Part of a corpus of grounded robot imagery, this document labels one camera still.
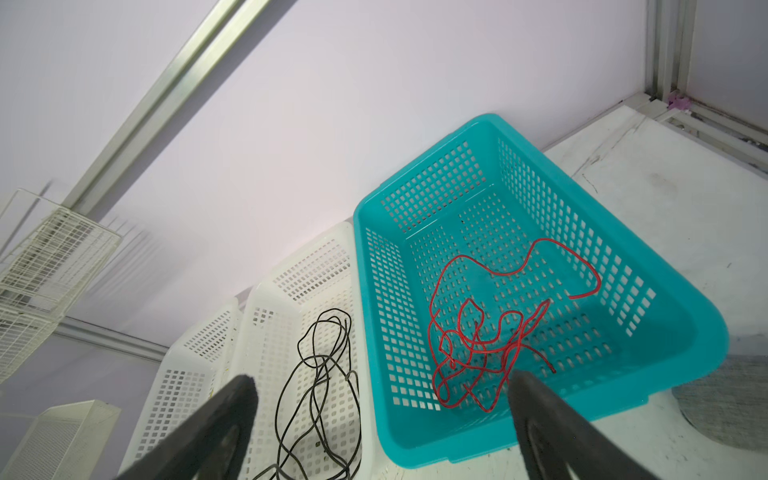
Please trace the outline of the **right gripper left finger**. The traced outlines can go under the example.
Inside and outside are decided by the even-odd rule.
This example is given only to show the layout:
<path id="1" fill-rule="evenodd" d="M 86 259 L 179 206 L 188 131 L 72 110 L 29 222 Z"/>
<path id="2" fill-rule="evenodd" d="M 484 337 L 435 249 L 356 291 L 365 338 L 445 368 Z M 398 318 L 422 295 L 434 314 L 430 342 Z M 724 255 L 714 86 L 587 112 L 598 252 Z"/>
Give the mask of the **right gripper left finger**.
<path id="1" fill-rule="evenodd" d="M 119 474 L 120 479 L 236 479 L 241 471 L 259 397 L 255 381 L 238 375 Z"/>

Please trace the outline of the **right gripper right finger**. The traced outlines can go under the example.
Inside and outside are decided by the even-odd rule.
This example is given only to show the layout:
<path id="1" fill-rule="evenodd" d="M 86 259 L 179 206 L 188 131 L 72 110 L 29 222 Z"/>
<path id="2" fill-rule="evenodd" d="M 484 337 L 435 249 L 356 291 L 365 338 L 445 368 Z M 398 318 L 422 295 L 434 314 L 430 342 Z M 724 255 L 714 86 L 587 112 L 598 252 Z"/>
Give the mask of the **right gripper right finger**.
<path id="1" fill-rule="evenodd" d="M 530 479 L 653 479 L 533 374 L 515 370 L 508 404 Z"/>

